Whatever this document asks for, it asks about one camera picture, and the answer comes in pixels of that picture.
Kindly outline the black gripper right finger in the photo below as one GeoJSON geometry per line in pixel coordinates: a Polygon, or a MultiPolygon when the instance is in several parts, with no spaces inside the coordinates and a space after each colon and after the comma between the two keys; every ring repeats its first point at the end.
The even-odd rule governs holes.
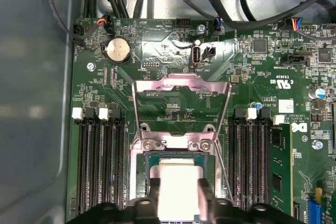
{"type": "Polygon", "coordinates": [[[216,198],[205,178],[198,180],[198,201],[201,223],[301,223],[268,204],[254,204],[244,211],[228,199],[216,198]]]}

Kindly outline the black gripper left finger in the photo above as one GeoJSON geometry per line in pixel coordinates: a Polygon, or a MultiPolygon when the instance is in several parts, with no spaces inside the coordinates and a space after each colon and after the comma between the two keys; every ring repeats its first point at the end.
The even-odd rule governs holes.
{"type": "Polygon", "coordinates": [[[147,197],[136,198],[124,209],[111,203],[103,203],[88,211],[88,223],[160,223],[158,218],[158,197],[161,180],[150,179],[147,197]]]}

